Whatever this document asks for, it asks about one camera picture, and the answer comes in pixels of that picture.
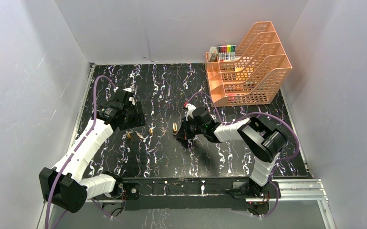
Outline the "large brass padlock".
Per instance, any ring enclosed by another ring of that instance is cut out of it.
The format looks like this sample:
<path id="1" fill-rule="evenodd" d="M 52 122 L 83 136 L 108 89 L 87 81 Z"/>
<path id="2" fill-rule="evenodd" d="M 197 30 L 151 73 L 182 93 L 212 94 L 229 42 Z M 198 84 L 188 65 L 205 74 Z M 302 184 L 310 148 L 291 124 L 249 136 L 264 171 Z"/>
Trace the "large brass padlock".
<path id="1" fill-rule="evenodd" d="M 177 132 L 177 130 L 178 130 L 178 129 L 177 129 L 177 123 L 173 123 L 173 131 L 174 131 L 174 132 Z"/>

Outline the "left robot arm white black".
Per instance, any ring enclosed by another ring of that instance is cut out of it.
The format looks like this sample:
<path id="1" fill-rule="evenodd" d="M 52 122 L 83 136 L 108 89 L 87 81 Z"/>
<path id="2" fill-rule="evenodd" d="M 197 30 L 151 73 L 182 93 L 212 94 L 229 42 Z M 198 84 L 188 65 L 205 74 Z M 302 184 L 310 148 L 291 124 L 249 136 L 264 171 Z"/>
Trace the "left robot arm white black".
<path id="1" fill-rule="evenodd" d="M 84 203 L 102 194 L 119 198 L 124 189 L 122 178 L 104 172 L 91 178 L 83 174 L 102 144 L 116 131 L 145 126 L 142 104 L 132 89 L 116 89 L 114 97 L 96 110 L 96 120 L 89 120 L 86 129 L 65 156 L 52 168 L 43 168 L 39 181 L 44 200 L 71 213 Z"/>

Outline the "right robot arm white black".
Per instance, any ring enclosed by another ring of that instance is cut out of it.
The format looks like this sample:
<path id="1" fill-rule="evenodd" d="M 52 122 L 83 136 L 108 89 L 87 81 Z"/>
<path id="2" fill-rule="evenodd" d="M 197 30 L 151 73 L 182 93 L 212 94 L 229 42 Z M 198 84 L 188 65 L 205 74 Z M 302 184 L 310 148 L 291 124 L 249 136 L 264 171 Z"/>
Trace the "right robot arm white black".
<path id="1" fill-rule="evenodd" d="M 268 192 L 276 161 L 287 143 L 285 134 L 255 116 L 224 124 L 213 119 L 205 108 L 189 109 L 186 117 L 181 119 L 181 126 L 174 137 L 180 142 L 188 142 L 197 135 L 204 136 L 212 143 L 243 141 L 255 155 L 248 183 L 233 185 L 227 194 L 261 198 Z"/>

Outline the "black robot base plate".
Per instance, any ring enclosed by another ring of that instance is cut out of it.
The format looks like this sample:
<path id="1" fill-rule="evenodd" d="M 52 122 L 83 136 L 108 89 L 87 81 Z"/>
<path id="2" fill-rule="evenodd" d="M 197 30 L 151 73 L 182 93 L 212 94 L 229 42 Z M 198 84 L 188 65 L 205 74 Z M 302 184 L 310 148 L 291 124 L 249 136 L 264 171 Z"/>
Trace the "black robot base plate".
<path id="1" fill-rule="evenodd" d="M 264 215 L 280 193 L 248 177 L 125 178 L 127 210 L 156 208 L 250 211 Z"/>

